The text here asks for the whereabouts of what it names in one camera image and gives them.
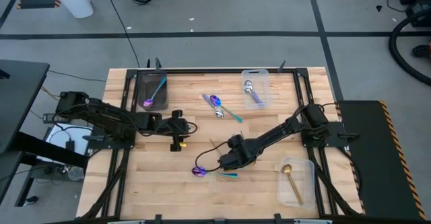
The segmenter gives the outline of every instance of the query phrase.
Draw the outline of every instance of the black floor stripe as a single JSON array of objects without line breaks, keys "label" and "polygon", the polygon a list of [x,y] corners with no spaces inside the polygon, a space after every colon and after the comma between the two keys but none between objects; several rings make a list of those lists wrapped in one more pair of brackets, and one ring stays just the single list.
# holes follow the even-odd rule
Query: black floor stripe
[{"label": "black floor stripe", "polygon": [[10,0],[9,3],[7,4],[7,7],[5,9],[5,11],[3,12],[3,15],[1,15],[0,17],[0,29],[3,26],[3,24],[5,23],[7,16],[9,15],[9,13],[12,10],[13,5],[15,5],[16,0]]},{"label": "black floor stripe", "polygon": [[314,13],[314,18],[316,19],[317,30],[319,31],[319,36],[322,42],[323,53],[325,53],[326,63],[328,65],[329,76],[332,83],[332,88],[334,90],[335,99],[343,100],[343,94],[341,92],[341,86],[339,84],[337,71],[335,70],[334,60],[332,58],[331,49],[329,48],[327,34],[325,33],[325,27],[323,26],[323,21],[321,13],[319,11],[319,6],[317,5],[317,0],[310,0],[312,12]]},{"label": "black floor stripe", "polygon": [[[325,32],[326,37],[389,37],[392,32]],[[431,36],[431,31],[400,32],[398,36]]]},{"label": "black floor stripe", "polygon": [[[200,38],[200,37],[317,37],[318,32],[155,32],[128,33],[130,38]],[[34,40],[34,39],[101,39],[127,38],[124,33],[105,34],[0,34],[0,40]]]},{"label": "black floor stripe", "polygon": [[105,34],[0,34],[0,40],[42,40],[42,39],[115,39],[127,38],[124,33]]},{"label": "black floor stripe", "polygon": [[[200,38],[200,37],[389,37],[390,32],[152,32],[129,33],[130,38]],[[431,36],[431,32],[400,32],[399,36]],[[42,39],[115,39],[124,33],[99,34],[0,34],[0,40]]]},{"label": "black floor stripe", "polygon": [[132,33],[130,38],[188,38],[188,37],[241,37],[241,36],[319,36],[318,32],[161,32]]}]

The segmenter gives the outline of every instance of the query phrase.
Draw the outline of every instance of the plastic bin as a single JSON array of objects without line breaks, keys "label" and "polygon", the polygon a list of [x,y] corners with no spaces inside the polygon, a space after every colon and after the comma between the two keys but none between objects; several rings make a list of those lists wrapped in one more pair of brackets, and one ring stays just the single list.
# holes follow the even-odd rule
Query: plastic bin
[{"label": "plastic bin", "polygon": [[[289,177],[283,173],[283,166],[286,164],[292,166],[290,175],[294,179],[295,185],[301,195],[302,205],[299,204],[296,198]],[[283,158],[279,165],[277,198],[280,203],[286,206],[300,207],[303,209],[314,208],[314,164],[312,161],[306,159],[292,159],[291,157]]]},{"label": "plastic bin", "polygon": [[161,86],[161,88],[157,91],[153,98],[153,104],[151,106],[146,106],[144,102],[147,99],[150,99],[154,92],[157,90],[157,87],[160,84],[160,81],[166,78],[166,72],[159,71],[150,71],[150,72],[139,72],[137,76],[138,82],[138,94],[137,94],[137,104],[141,106],[146,111],[154,111],[154,110],[165,110],[168,107],[168,80],[166,78],[166,82]]},{"label": "plastic bin", "polygon": [[242,93],[246,109],[264,109],[271,104],[269,90],[269,73],[266,69],[244,70],[242,76]]}]

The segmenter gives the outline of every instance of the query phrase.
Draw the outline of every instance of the purple spoon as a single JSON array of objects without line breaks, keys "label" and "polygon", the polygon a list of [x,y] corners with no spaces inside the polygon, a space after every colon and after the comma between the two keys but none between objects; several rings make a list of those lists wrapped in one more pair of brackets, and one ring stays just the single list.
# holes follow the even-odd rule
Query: purple spoon
[{"label": "purple spoon", "polygon": [[162,87],[162,85],[164,85],[165,82],[166,82],[166,77],[163,77],[162,80],[160,80],[159,86],[157,86],[157,89],[155,90],[153,96],[150,99],[146,99],[143,102],[143,106],[148,107],[148,106],[152,106],[153,105],[154,96],[156,96],[157,92]]}]

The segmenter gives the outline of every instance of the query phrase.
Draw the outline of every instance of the clear plastic container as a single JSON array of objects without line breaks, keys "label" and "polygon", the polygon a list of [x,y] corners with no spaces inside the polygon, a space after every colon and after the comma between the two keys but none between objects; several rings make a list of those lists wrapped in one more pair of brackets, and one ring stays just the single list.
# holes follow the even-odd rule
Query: clear plastic container
[{"label": "clear plastic container", "polygon": [[[287,174],[283,173],[283,167],[287,164],[292,166],[290,175],[298,189],[302,199],[299,203],[295,195],[294,188],[289,181]],[[278,201],[286,206],[300,207],[303,209],[312,209],[315,204],[314,196],[314,164],[306,159],[292,159],[285,157],[280,162],[278,171]]]},{"label": "clear plastic container", "polygon": [[268,70],[244,70],[241,75],[245,108],[256,110],[268,107],[271,104]]}]

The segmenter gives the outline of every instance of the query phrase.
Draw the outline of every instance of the table leg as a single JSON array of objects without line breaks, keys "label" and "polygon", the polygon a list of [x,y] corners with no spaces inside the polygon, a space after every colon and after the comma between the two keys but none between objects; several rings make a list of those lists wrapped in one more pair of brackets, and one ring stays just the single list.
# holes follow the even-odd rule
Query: table leg
[{"label": "table leg", "polygon": [[47,143],[46,141],[27,135],[26,133],[19,132],[16,135],[12,147],[19,151],[47,157],[54,161],[82,167],[83,169],[87,167],[88,157],[62,147],[58,147],[54,144]]}]

